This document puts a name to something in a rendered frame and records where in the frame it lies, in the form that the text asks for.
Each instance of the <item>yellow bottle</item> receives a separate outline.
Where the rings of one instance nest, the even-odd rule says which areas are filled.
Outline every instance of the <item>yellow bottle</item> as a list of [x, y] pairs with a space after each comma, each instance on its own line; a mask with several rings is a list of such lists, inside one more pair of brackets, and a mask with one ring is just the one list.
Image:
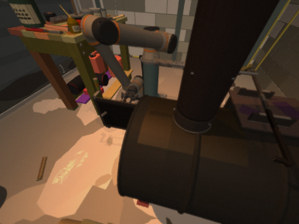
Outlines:
[[72, 17], [68, 17], [68, 29], [71, 33], [80, 33], [81, 29], [79, 23]]

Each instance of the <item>floor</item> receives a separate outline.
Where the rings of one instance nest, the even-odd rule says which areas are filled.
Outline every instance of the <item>floor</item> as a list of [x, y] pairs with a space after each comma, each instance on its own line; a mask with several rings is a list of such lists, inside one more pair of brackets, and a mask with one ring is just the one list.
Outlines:
[[[139, 59], [130, 62], [132, 77], [141, 75]], [[161, 67], [160, 95], [177, 99], [182, 74]], [[77, 75], [75, 71], [65, 81]], [[238, 76], [235, 85], [254, 89], [245, 75]], [[121, 92], [113, 99], [120, 100]], [[56, 224], [62, 218], [113, 224], [215, 223], [154, 204], [145, 208], [136, 205], [136, 199], [121, 197], [116, 177], [125, 131], [104, 127], [91, 101], [70, 111], [49, 88], [2, 118], [0, 131], [0, 185], [7, 189], [0, 224]], [[108, 138], [113, 138], [112, 145]], [[43, 156], [46, 169], [37, 182]]]

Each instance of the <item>green container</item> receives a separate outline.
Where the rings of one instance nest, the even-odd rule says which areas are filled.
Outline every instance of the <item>green container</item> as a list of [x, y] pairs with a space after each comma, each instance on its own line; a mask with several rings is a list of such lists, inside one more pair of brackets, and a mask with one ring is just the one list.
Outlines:
[[8, 2], [25, 28], [44, 26], [44, 17], [34, 0], [8, 0]]

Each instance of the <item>yellow pipe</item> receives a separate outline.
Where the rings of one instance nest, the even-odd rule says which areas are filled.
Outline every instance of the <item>yellow pipe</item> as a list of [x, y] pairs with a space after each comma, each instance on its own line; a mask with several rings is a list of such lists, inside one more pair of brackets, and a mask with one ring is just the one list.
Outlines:
[[278, 40], [281, 38], [281, 36], [284, 34], [284, 32], [287, 30], [287, 28], [291, 25], [291, 23], [295, 20], [295, 18], [297, 17], [298, 14], [299, 14], [299, 9], [297, 10], [296, 14], [293, 16], [293, 18], [291, 19], [291, 21], [289, 21], [289, 23], [284, 28], [284, 30], [281, 32], [281, 34], [279, 35], [279, 37], [275, 40], [274, 44], [271, 46], [271, 48], [269, 49], [269, 51], [265, 54], [265, 56], [263, 57], [263, 59], [261, 59], [261, 61], [259, 62], [259, 64], [255, 68], [255, 71], [258, 69], [258, 67], [260, 67], [261, 63], [268, 56], [268, 54], [270, 53], [270, 51], [272, 50], [272, 48], [276, 45], [276, 43], [278, 42]]
[[257, 51], [254, 53], [254, 55], [252, 56], [252, 58], [249, 60], [248, 65], [250, 65], [250, 62], [253, 60], [254, 56], [257, 54], [258, 50], [260, 50], [261, 45], [264, 43], [265, 39], [267, 38], [267, 36], [270, 34], [271, 30], [273, 29], [274, 25], [277, 23], [279, 17], [281, 16], [281, 14], [284, 12], [285, 8], [288, 6], [288, 4], [290, 3], [291, 0], [288, 0], [287, 3], [284, 5], [284, 7], [282, 8], [281, 12], [279, 13], [278, 17], [276, 18], [275, 22], [273, 23], [272, 27], [270, 28], [270, 30], [267, 32], [264, 40], [261, 42], [261, 44], [258, 46]]

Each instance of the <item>black round object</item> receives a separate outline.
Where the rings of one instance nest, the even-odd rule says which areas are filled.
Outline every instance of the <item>black round object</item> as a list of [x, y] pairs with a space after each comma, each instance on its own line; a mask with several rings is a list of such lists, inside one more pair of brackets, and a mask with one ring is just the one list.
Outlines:
[[122, 143], [119, 194], [217, 223], [283, 223], [288, 207], [299, 205], [290, 207], [290, 171], [272, 160], [278, 149], [270, 153], [258, 146], [264, 136], [237, 128], [234, 111], [220, 108], [201, 136], [198, 170], [192, 173], [197, 135], [176, 125], [176, 103], [148, 95], [138, 101]]
[[97, 18], [92, 23], [92, 34], [104, 45], [113, 45], [118, 41], [119, 31], [115, 23], [108, 18]]
[[78, 95], [82, 90], [85, 89], [85, 85], [81, 76], [76, 76], [67, 84], [69, 90], [73, 95]]
[[170, 39], [169, 39], [169, 43], [168, 43], [168, 49], [167, 49], [167, 53], [168, 54], [172, 54], [175, 51], [175, 48], [177, 47], [178, 44], [178, 38], [176, 35], [171, 35]]
[[3, 206], [7, 197], [7, 191], [3, 186], [0, 186], [0, 208]]
[[147, 27], [144, 27], [144, 30], [157, 31], [157, 30], [160, 30], [160, 28], [158, 26], [147, 26]]
[[100, 73], [96, 73], [95, 77], [97, 77], [98, 79], [98, 83], [100, 84], [100, 86], [107, 86], [109, 83], [109, 77], [107, 74], [100, 74]]
[[46, 20], [49, 22], [51, 17], [55, 17], [56, 14], [54, 12], [44, 12], [44, 16]]

